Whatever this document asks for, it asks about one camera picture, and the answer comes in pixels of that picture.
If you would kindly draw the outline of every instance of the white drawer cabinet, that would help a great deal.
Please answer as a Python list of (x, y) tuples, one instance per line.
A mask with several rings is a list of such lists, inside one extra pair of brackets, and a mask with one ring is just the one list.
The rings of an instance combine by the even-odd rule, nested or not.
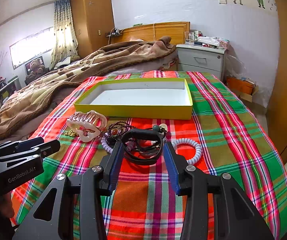
[(219, 80), (222, 73), (225, 49), (212, 49), (202, 46), (177, 45), (179, 66), (178, 71), (208, 72), (215, 75)]

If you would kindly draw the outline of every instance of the blue gripper pad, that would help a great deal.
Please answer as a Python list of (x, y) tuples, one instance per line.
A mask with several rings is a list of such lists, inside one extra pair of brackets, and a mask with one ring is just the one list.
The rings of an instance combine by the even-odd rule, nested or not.
[(121, 169), (121, 163), (124, 156), (124, 146), (120, 144), (119, 147), (114, 147), (111, 154), (115, 156), (111, 171), (109, 174), (109, 191), (112, 192), (117, 188), (118, 177)]
[(164, 154), (165, 165), (167, 167), (171, 187), (176, 193), (176, 195), (181, 195), (181, 188), (179, 185), (179, 173), (176, 168), (176, 165), (174, 164), (174, 160), (173, 160), (171, 151), (169, 149), (168, 143), (164, 144), (163, 154)]
[(42, 144), (42, 143), (44, 143), (44, 140), (42, 137), (36, 137), (30, 140), (20, 142), (17, 147), (17, 153), (29, 151), (30, 148), (36, 145)]

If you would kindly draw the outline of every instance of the orange box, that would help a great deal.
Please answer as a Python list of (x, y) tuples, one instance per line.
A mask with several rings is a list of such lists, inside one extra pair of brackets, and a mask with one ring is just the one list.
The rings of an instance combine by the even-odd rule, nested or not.
[(227, 77), (227, 87), (251, 95), (255, 85), (248, 81), (242, 81), (234, 77)]

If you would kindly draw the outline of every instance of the plaid tablecloth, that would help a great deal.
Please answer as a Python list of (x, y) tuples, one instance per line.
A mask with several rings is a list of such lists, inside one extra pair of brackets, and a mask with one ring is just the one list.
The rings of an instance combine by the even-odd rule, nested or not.
[[(214, 76), (198, 72), (151, 71), (85, 80), (33, 134), (45, 141), (58, 139), (61, 149), (44, 160), (43, 174), (14, 190), (14, 222), (21, 223), (57, 174), (81, 174), (106, 155), (99, 139), (83, 143), (78, 137), (63, 135), (69, 130), (66, 120), (75, 112), (77, 98), (102, 80), (151, 77), (186, 78), (193, 100), (191, 120), (124, 120), (138, 128), (166, 123), (168, 140), (191, 138), (199, 142), (203, 155), (196, 166), (212, 175), (229, 172), (255, 204), (275, 239), (280, 239), (287, 231), (287, 175), (278, 152), (244, 104)], [(110, 118), (109, 124), (117, 120), (122, 119)], [(182, 146), (178, 153), (189, 159), (194, 149)], [(213, 202), (211, 195), (208, 198), (208, 239), (213, 239)], [(136, 166), (124, 159), (117, 189), (101, 202), (108, 239), (180, 238), (186, 198), (177, 197), (171, 189), (163, 157), (153, 166)], [(76, 200), (75, 239), (79, 238), (78, 207)]]

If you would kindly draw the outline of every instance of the green bead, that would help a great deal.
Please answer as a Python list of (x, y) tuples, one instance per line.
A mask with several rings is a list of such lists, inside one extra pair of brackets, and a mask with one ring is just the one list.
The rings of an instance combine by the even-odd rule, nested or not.
[(160, 127), (159, 127), (159, 125), (155, 124), (155, 125), (152, 127), (152, 129), (153, 129), (154, 131), (156, 131), (156, 132), (159, 132)]

